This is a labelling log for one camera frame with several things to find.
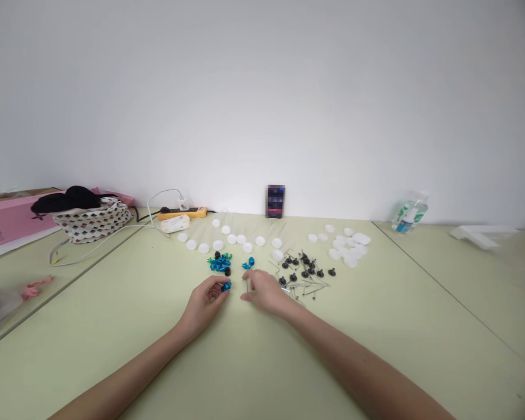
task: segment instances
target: power strip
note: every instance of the power strip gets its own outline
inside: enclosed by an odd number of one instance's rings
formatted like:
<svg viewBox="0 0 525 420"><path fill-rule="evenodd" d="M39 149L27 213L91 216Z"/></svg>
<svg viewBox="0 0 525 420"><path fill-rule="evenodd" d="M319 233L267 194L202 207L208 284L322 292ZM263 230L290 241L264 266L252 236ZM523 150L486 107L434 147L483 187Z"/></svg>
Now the power strip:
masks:
<svg viewBox="0 0 525 420"><path fill-rule="evenodd" d="M170 209L167 207L162 207L160 212L156 215L158 220L168 220L173 219L177 216L182 216L186 214L191 219L192 218L199 218L199 217L206 217L206 207L191 207L189 210L181 210L181 209Z"/></svg>

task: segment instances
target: pink object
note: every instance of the pink object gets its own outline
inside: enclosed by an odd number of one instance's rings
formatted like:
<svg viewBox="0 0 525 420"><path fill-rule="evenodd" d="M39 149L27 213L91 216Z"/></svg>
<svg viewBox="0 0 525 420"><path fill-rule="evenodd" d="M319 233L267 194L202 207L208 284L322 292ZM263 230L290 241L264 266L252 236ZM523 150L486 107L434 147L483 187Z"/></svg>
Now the pink object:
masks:
<svg viewBox="0 0 525 420"><path fill-rule="evenodd" d="M22 293L22 299L27 300L30 297L34 298L35 296L39 295L39 293L41 292L39 291L39 289L37 289L37 286L41 286L41 285L50 283L51 281L53 281L53 279L54 277L47 277L43 281L28 284L27 286L25 286L25 290Z"/></svg>

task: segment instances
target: plastic container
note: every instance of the plastic container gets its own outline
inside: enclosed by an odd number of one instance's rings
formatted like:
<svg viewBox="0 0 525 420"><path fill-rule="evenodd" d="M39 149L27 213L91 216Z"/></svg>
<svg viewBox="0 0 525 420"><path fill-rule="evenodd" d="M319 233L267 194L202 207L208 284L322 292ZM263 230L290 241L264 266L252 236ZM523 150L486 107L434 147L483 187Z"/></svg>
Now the plastic container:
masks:
<svg viewBox="0 0 525 420"><path fill-rule="evenodd" d="M424 214L428 211L428 198L430 198L429 192L417 191L414 193L413 197L410 200L402 203L391 222L391 227L393 228L393 230L396 232L402 219L408 214L410 209L416 208L414 222L412 223L412 226L410 226L409 229L410 231L412 231L414 227L416 227L416 225L420 223L420 221L424 217Z"/></svg>

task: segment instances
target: plastic bottle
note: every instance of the plastic bottle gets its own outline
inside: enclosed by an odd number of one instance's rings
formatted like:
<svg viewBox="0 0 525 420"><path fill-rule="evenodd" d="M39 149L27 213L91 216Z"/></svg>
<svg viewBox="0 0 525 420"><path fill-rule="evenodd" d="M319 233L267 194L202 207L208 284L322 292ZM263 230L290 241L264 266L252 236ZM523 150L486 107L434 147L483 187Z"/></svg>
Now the plastic bottle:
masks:
<svg viewBox="0 0 525 420"><path fill-rule="evenodd" d="M396 228L396 232L399 234L399 235L406 235L409 231L410 231L410 228L413 226L414 224L414 218L416 217L416 214L418 213L418 208L417 207L412 207L408 213L401 219L401 222L398 224L397 228Z"/></svg>
<svg viewBox="0 0 525 420"><path fill-rule="evenodd" d="M417 191L414 193L414 196L412 199L405 201L403 205L399 208L397 211L397 214L395 214L395 217L393 218L393 221L391 223L391 227L393 230L397 230L399 224L401 223L403 217L408 213L408 211L411 208L416 208L416 215L414 216L414 223L412 224L410 230L413 230L414 227L422 220L424 217L424 214L426 211L428 211L428 198L430 197L430 193L427 191Z"/></svg>

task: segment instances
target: white paper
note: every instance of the white paper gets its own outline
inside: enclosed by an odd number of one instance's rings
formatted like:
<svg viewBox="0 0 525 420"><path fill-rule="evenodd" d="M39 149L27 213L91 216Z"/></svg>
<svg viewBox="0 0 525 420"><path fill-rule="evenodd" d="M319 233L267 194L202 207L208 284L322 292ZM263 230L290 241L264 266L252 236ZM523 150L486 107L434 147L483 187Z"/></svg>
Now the white paper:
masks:
<svg viewBox="0 0 525 420"><path fill-rule="evenodd" d="M28 243L34 242L37 239L41 239L42 237L48 236L58 230L60 230L60 226L55 226L50 229L46 229L46 230L42 230L37 233L33 233L32 235L13 240L11 242L6 242L5 244L0 245L0 256L7 252L13 251L14 249L22 247Z"/></svg>

